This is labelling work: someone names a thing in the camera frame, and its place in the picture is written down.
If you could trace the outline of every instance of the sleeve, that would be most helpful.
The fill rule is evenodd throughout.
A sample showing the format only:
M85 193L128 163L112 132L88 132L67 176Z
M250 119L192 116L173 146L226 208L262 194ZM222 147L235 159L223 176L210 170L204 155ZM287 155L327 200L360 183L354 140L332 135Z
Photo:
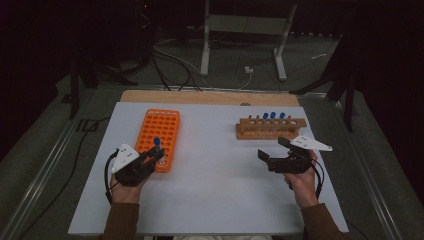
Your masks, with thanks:
M134 240L137 232L139 204L113 203L106 227L98 240Z
M325 204L301 209L303 221L311 240L349 239L339 231Z

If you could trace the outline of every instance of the orange test tube rack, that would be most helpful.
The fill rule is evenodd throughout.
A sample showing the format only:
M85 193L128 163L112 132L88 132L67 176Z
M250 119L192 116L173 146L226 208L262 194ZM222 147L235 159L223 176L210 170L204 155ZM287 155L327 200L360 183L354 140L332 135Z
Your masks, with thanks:
M171 170L179 126L180 113L178 111L164 109L148 109L146 111L135 150L140 153L148 151L155 146L153 139L160 138L161 147L165 149L165 161L156 163L156 172L167 173Z

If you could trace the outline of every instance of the white tabletop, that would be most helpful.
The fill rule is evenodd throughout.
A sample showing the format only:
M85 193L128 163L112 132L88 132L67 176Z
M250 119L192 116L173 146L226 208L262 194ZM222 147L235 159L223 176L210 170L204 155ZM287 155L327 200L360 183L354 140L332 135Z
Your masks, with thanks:
M154 173L142 190L139 234L281 235L303 231L302 216L283 176L268 172L257 158L258 149L271 157L285 157L287 149L277 140L237 140L235 133L240 118L265 112L277 116L284 112L307 120L302 107L117 103L69 234L103 233L110 209L104 195L106 160L122 142L135 145L150 108L177 110L181 123L171 171ZM313 138L309 123L301 133ZM326 172L325 176L320 201L326 203L339 229L347 232Z

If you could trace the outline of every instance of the wooden test tube rack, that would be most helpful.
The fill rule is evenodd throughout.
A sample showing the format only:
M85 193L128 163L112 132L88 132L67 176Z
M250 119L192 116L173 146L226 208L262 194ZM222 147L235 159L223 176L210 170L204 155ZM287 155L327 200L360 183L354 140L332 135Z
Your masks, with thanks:
M236 124L237 139L278 139L285 137L294 139L299 136L299 129L306 127L303 118L240 118L240 123Z

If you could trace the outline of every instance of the wooden board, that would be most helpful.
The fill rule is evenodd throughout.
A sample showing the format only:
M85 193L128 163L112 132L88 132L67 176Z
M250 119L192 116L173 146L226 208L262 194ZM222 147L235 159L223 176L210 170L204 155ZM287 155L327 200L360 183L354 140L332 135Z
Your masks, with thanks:
M194 103L214 105L251 105L299 107L295 95L281 93L227 93L127 90L121 102Z

